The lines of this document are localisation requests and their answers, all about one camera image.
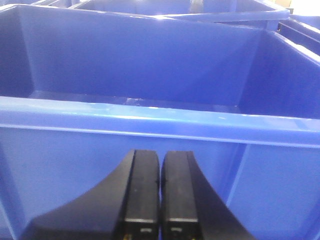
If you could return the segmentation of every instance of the black plastic part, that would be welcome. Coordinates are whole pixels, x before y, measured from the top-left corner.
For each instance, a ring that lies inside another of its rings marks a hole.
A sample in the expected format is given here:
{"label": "black plastic part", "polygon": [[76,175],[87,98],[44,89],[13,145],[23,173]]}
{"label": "black plastic part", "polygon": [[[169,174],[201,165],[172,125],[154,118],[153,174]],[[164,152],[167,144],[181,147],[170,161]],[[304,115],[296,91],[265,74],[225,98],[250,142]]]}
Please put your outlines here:
{"label": "black plastic part", "polygon": [[162,166],[164,240],[201,239],[195,194],[186,153],[170,151]]}
{"label": "black plastic part", "polygon": [[[151,176],[147,170],[157,172]],[[34,218],[20,240],[134,240],[148,222],[158,237],[159,162],[154,151],[132,150],[118,167],[87,193]],[[148,205],[148,212],[135,210]]]}
{"label": "black plastic part", "polygon": [[124,217],[127,239],[158,239],[159,170],[155,152],[136,151]]}
{"label": "black plastic part", "polygon": [[192,151],[167,152],[161,186],[164,240],[255,240],[211,187]]}

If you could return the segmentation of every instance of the plastic storage bin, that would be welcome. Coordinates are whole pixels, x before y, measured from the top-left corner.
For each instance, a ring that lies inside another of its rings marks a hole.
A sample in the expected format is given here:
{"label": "plastic storage bin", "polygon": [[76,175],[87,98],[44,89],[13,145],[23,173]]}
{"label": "plastic storage bin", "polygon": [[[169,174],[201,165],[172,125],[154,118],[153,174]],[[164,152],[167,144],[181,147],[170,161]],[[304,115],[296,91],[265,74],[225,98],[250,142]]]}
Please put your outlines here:
{"label": "plastic storage bin", "polygon": [[31,5],[0,21],[0,199],[16,239],[130,149],[194,151],[259,240],[319,236],[318,58],[219,23]]}
{"label": "plastic storage bin", "polygon": [[292,15],[292,17],[305,20],[313,26],[290,18],[279,23],[280,34],[320,55],[320,29],[317,28],[320,26],[320,16]]}
{"label": "plastic storage bin", "polygon": [[142,15],[166,15],[180,20],[224,22],[276,30],[279,20],[289,11],[269,0],[88,0],[76,9],[122,12]]}

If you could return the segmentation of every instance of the blue plastic bin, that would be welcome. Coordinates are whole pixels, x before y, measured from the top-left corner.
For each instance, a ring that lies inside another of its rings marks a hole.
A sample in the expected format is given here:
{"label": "blue plastic bin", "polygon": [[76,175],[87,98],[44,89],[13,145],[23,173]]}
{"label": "blue plastic bin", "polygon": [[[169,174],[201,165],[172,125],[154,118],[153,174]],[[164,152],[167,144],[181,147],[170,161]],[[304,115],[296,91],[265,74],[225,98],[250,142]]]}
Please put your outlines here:
{"label": "blue plastic bin", "polygon": [[17,239],[130,149],[192,150],[259,240],[320,234],[320,60],[276,32],[0,11],[0,199]]}
{"label": "blue plastic bin", "polygon": [[320,16],[293,16],[295,19],[305,20],[313,26],[290,18],[279,23],[280,34],[320,55],[320,29],[317,28],[317,24],[320,25]]}
{"label": "blue plastic bin", "polygon": [[[289,11],[269,0],[204,0],[203,7],[190,0],[87,0],[72,8],[121,12],[201,22],[223,22],[276,30],[279,20],[289,17]],[[189,14],[200,10],[199,14]]]}

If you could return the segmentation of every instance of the blue container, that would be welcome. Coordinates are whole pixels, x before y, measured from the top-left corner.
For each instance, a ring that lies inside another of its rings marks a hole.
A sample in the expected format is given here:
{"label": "blue container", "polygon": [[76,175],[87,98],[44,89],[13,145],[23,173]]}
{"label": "blue container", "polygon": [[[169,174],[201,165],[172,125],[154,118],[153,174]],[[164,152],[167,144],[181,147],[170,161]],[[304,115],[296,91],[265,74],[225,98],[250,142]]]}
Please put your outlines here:
{"label": "blue container", "polygon": [[72,8],[165,15],[180,20],[222,22],[270,30],[276,30],[279,20],[289,17],[289,10],[268,0],[87,0]]}
{"label": "blue container", "polygon": [[279,23],[280,34],[290,39],[296,44],[302,45],[312,52],[320,55],[320,16],[298,16],[292,15],[295,19],[304,20],[313,26],[303,23],[301,21],[290,18],[282,20]]}
{"label": "blue container", "polygon": [[259,240],[320,229],[320,60],[276,32],[0,11],[0,199],[15,239],[130,149],[192,150]]}

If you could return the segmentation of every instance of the bin bottom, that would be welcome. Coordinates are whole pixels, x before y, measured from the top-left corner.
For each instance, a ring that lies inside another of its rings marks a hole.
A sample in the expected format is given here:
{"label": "bin bottom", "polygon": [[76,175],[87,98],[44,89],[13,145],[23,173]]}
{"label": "bin bottom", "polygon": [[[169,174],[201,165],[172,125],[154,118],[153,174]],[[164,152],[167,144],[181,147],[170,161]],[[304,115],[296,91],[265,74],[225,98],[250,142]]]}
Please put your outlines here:
{"label": "bin bottom", "polygon": [[52,91],[41,91],[41,90],[34,91],[29,96],[29,98],[59,100],[59,101],[74,101],[74,102],[85,102],[85,103],[107,103],[107,104],[141,106],[141,107],[157,107],[157,108],[169,108],[169,109],[186,109],[186,110],[233,113],[233,114],[241,113],[240,108],[238,106],[152,100],[152,99],[142,99],[142,98],[121,97],[121,96],[102,96],[102,95],[90,95],[90,94],[78,94],[78,93],[66,93],[66,92],[52,92]]}

